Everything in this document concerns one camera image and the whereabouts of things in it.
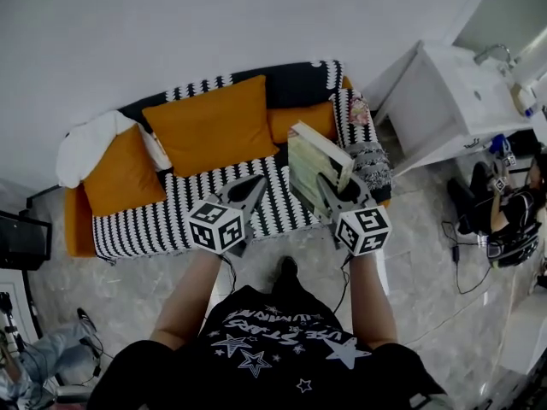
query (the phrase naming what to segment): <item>black and white striped blanket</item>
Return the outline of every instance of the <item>black and white striped blanket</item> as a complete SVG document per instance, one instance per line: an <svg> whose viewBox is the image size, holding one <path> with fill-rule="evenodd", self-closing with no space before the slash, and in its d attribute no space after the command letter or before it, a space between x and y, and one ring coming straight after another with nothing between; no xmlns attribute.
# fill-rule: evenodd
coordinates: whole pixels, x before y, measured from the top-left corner
<svg viewBox="0 0 547 410"><path fill-rule="evenodd" d="M322 64L314 62L312 65L326 66L329 74L327 86L330 86L334 79L338 81L337 85L341 85L342 77L332 76L332 72L342 71L339 63L337 61L321 62ZM207 79L201 83L166 91L162 94L163 102L192 97L232 83L232 78L229 76L211 80L216 83L209 83ZM360 96L360 93L342 90L340 87L332 94L338 145L348 150L371 143L372 152L376 153L382 161L381 156L385 153L377 144L373 124L357 127L348 121L350 98L354 95ZM255 238L271 237L319 224L314 215L289 192L289 167L286 162L286 152L284 154L282 150L276 156L218 168L189 178L180 178L171 172L161 173L159 178L167 194L165 201L128 209L110 216L93 217L93 237L97 256L113 261L123 257L166 254L192 248L185 219L195 202L206 199L211 193L218 191L234 179L256 173L266 177L268 187L260 207L253 213L250 222L255 229ZM370 183L369 186L377 200L389 198L389 191L385 193L386 184Z"/></svg>

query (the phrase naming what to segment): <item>marble floor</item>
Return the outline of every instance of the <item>marble floor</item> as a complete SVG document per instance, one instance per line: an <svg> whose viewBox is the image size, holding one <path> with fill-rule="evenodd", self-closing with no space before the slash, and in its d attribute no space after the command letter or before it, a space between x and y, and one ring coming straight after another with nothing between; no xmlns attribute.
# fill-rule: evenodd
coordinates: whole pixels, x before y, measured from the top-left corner
<svg viewBox="0 0 547 410"><path fill-rule="evenodd" d="M456 162L444 161L395 178L388 209L394 229L385 248L385 267L401 343L418 352L456 408L463 409L481 403L496 384L507 380L506 372L497 366L504 328L511 309L529 291L543 249L521 266L493 269L477 290L459 295L450 242L440 225L441 220L454 217L445 184L458 171ZM108 354L147 338L193 252L119 260L115 266L99 259L75 259L67 255L64 243L63 191L41 196L33 212L42 220L51 220L54 228L51 260L30 274L44 329L74 319L76 307L81 306L97 324ZM282 255L295 257L307 290L327 306L337 305L343 289L339 267L345 252L334 248L324 228L251 244L243 259L233 260L237 288L251 284L268 290ZM462 246L459 278L463 290L480 281L487 269L483 249ZM223 299L230 286L227 268L223 268L212 304ZM348 295L338 316L350 329ZM68 372L68 380L84 381L91 370Z"/></svg>

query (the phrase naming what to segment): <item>person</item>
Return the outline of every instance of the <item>person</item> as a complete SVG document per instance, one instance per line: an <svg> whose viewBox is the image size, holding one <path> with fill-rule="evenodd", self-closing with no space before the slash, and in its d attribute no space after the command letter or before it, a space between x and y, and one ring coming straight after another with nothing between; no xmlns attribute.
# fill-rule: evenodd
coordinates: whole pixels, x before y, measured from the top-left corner
<svg viewBox="0 0 547 410"><path fill-rule="evenodd" d="M511 184L506 167L503 168L503 176ZM536 153L528 173L529 184L512 190L505 202L500 193L490 189L492 178L491 169L484 162L479 162L473 169L469 187L456 178L448 182L447 189L456 205L460 221L458 231L461 234L482 232L485 235L510 235L530 225L539 209L545 206L546 154Z"/></svg>
<svg viewBox="0 0 547 410"><path fill-rule="evenodd" d="M150 339L115 356L88 410L341 401L451 408L420 357L397 343L374 255L349 262L353 334L301 286L290 257L280 260L270 294L246 285L217 304L202 328L221 263L218 255L197 251Z"/></svg>
<svg viewBox="0 0 547 410"><path fill-rule="evenodd" d="M79 320L67 323L45 334L34 344L14 357L9 350L5 334L0 336L0 399L6 408L45 408L53 396L44 389L44 382L64 369L77 366L90 359L93 351L91 336L97 328L82 309L77 310Z"/></svg>

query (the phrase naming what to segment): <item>orange pillow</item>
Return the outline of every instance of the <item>orange pillow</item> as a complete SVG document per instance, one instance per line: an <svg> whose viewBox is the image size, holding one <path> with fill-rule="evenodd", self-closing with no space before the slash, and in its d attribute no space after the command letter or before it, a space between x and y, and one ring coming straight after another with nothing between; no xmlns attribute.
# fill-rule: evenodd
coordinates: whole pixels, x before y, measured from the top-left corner
<svg viewBox="0 0 547 410"><path fill-rule="evenodd" d="M323 137L336 139L336 125L331 102L318 103L307 108L282 108L268 110L268 124L274 143L287 142L287 133L298 121L313 127Z"/></svg>
<svg viewBox="0 0 547 410"><path fill-rule="evenodd" d="M137 125L114 139L84 187L96 216L166 199Z"/></svg>
<svg viewBox="0 0 547 410"><path fill-rule="evenodd" d="M275 155L266 117L266 76L143 109L173 163L191 176Z"/></svg>

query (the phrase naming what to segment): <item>star print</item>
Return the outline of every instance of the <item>star print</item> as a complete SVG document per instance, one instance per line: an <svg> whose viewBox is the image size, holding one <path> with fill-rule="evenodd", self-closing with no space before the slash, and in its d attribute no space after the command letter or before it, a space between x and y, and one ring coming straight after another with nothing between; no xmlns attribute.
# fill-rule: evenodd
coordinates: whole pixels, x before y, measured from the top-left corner
<svg viewBox="0 0 547 410"><path fill-rule="evenodd" d="M281 313L276 307L270 307L269 305L266 306L266 311L269 311L271 314Z"/></svg>
<svg viewBox="0 0 547 410"><path fill-rule="evenodd" d="M311 383L311 380L303 380L300 378L300 384L297 384L297 387L300 389L302 393L307 392L308 390L311 390L311 386L309 385Z"/></svg>
<svg viewBox="0 0 547 410"><path fill-rule="evenodd" d="M356 363L356 358L368 357L370 355L367 351L360 351L356 349L357 339L352 337L346 343L340 344L331 342L330 340L323 339L328 346L332 349L332 354L327 356L327 360L341 360L348 369L353 369Z"/></svg>
<svg viewBox="0 0 547 410"><path fill-rule="evenodd" d="M272 365L262 359L262 357L264 356L264 351L253 355L241 349L241 354L243 354L243 357L245 357L245 361L241 363L238 368L249 368L250 372L255 378L258 378L258 374L260 373L261 369L268 369L269 367L272 367Z"/></svg>
<svg viewBox="0 0 547 410"><path fill-rule="evenodd" d="M234 338L229 334L226 334L226 340L221 340L220 342L213 343L211 344L211 346L226 346L228 350L228 358L230 358L238 348L252 348L250 345L245 343L244 340L245 337Z"/></svg>
<svg viewBox="0 0 547 410"><path fill-rule="evenodd" d="M306 349L304 349L304 346L302 345L297 345L292 350L296 352L297 354L300 354L301 352L304 352Z"/></svg>

